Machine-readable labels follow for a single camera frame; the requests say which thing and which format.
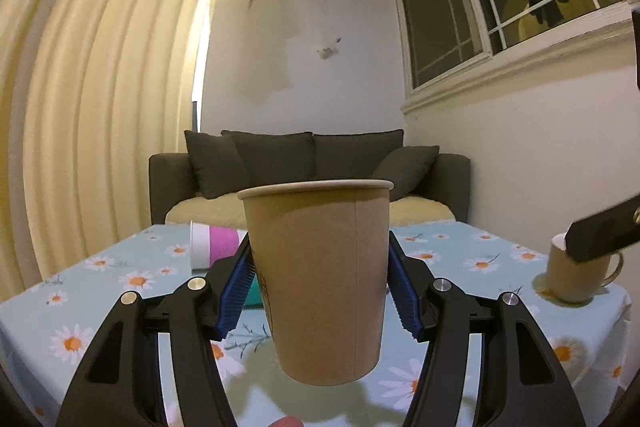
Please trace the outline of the dark throw pillow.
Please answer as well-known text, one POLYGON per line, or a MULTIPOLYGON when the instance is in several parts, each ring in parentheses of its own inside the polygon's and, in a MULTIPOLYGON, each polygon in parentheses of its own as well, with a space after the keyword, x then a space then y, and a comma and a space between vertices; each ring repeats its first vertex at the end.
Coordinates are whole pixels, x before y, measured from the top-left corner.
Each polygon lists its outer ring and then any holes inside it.
POLYGON ((186 130, 186 149, 200 193, 214 199, 250 187, 250 173, 230 135, 186 130))
POLYGON ((439 154, 438 145, 403 146, 390 152, 371 174, 372 179, 394 184, 390 201, 408 196, 426 176, 439 154))

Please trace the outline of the white cup teal sleeve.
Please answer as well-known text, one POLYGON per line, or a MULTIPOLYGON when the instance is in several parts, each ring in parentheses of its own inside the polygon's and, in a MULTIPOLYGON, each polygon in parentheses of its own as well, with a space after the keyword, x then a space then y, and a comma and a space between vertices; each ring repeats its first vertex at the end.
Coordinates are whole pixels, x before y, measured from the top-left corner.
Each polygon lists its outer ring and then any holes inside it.
POLYGON ((260 286, 257 279, 254 279, 250 284, 247 296, 245 298, 245 308, 262 308, 262 293, 260 292, 260 286))

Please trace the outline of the cream pleated curtain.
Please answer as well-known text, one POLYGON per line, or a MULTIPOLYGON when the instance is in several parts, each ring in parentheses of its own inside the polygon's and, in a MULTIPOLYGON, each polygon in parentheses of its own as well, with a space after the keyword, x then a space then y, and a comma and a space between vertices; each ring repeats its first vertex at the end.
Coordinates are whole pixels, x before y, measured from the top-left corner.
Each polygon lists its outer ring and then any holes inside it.
POLYGON ((1 295, 146 228, 215 0, 1 0, 1 295))

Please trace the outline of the dark grey sofa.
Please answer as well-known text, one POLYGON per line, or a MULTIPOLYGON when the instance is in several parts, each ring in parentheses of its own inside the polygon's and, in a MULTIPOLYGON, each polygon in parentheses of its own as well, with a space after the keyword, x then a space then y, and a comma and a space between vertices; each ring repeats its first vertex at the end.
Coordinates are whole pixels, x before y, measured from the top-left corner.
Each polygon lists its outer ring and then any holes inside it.
MULTIPOLYGON (((407 145, 400 129, 356 134, 260 134, 224 130, 231 136, 250 173, 250 187, 269 184, 372 179, 371 174, 393 150, 407 145)), ((471 161, 439 150, 431 169, 408 196, 441 202, 457 221, 469 218, 471 161)), ((183 153, 159 153, 149 159, 151 221, 161 225, 172 207, 204 197, 190 161, 183 153)))

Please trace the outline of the white ceramic mug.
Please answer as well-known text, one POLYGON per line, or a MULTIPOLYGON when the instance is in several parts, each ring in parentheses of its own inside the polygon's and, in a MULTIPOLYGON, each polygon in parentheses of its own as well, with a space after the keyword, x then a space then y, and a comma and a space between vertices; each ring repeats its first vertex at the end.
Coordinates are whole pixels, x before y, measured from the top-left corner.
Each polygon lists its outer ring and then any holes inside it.
POLYGON ((620 276, 624 262, 624 255, 614 251, 578 263, 567 254, 565 233, 556 234, 551 239, 547 263, 547 289, 563 303, 586 303, 620 276))

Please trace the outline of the white cup magenta sleeve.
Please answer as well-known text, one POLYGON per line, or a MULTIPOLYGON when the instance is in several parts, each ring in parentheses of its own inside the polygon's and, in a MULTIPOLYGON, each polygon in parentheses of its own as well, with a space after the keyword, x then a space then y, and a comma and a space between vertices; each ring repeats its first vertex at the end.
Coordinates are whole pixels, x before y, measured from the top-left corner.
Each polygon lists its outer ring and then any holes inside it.
POLYGON ((190 263, 193 271, 207 270, 215 261, 233 256, 245 230, 190 224, 190 263))

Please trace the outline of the right dark throw pillow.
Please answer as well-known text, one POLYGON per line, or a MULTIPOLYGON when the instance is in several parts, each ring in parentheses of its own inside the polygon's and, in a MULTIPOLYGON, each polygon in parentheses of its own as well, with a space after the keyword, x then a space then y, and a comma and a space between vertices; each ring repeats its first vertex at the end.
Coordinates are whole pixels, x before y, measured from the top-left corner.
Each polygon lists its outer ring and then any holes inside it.
POLYGON ((438 145, 403 146, 390 152, 371 174, 372 179, 394 184, 390 201, 408 196, 426 176, 439 154, 438 145))

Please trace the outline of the left dark throw pillow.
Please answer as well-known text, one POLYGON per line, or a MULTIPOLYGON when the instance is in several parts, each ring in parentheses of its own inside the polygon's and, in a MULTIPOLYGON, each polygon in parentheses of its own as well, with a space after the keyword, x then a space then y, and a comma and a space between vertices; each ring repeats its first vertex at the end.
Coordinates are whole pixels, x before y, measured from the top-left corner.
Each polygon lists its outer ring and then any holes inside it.
POLYGON ((200 193, 214 199, 250 187, 250 173, 230 135, 186 130, 186 149, 200 193))

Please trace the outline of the brown paper cup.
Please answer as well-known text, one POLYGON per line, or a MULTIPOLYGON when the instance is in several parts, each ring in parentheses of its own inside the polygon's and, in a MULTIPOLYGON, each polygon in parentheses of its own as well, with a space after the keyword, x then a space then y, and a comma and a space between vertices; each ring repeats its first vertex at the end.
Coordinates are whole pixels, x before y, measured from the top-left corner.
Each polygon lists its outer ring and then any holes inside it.
POLYGON ((296 381, 347 384, 378 364, 392 187, 329 180, 239 194, 277 357, 296 381))

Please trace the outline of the yellow quilted sofa cover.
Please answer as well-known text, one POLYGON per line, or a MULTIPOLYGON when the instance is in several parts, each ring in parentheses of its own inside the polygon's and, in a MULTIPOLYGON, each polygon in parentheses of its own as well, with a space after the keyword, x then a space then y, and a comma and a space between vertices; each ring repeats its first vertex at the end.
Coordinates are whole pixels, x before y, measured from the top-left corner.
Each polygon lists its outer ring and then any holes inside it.
MULTIPOLYGON (((452 211, 431 199, 411 195, 390 203, 392 227, 450 220, 456 220, 452 211)), ((244 206, 236 193, 214 199, 198 196, 183 200, 160 221, 162 225, 190 225, 191 222, 218 228, 246 229, 244 206)))

